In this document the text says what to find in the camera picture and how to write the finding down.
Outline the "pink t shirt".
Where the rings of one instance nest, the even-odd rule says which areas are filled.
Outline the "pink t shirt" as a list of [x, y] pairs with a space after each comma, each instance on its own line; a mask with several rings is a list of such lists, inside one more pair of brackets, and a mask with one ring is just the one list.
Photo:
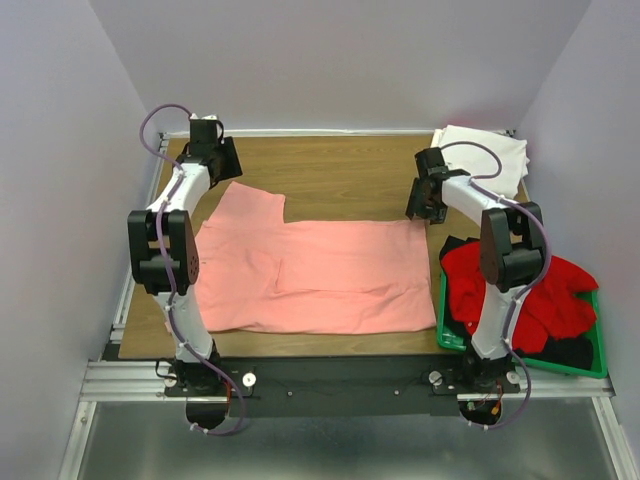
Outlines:
[[231, 183], [197, 236], [209, 332], [366, 335], [431, 328], [419, 221], [285, 222], [285, 198]]

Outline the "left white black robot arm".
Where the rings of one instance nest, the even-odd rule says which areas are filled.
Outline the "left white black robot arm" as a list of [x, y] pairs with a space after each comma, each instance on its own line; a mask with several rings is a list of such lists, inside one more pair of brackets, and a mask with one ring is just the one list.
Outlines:
[[171, 177], [149, 206], [127, 218], [134, 281], [163, 310], [175, 344], [175, 357], [194, 363], [187, 382], [201, 395], [214, 393], [222, 380], [215, 342], [204, 326], [195, 298], [200, 260], [191, 216], [203, 196], [220, 182], [242, 175], [232, 137], [217, 116], [189, 116], [186, 149], [172, 159]]

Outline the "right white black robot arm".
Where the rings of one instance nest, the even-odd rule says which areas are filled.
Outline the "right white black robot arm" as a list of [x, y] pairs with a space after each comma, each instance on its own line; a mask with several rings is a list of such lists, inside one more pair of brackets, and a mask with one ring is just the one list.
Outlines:
[[417, 177], [409, 195], [406, 216], [442, 224], [454, 208], [480, 227], [479, 266], [485, 294], [478, 327], [471, 336], [457, 375], [469, 390], [480, 392], [508, 382], [510, 362], [521, 360], [513, 348], [513, 335], [524, 302], [546, 276], [552, 255], [541, 209], [534, 202], [518, 203], [481, 186], [503, 170], [497, 154], [472, 141], [456, 141], [489, 154], [497, 169], [472, 175], [449, 168], [443, 149], [432, 147], [415, 154]]

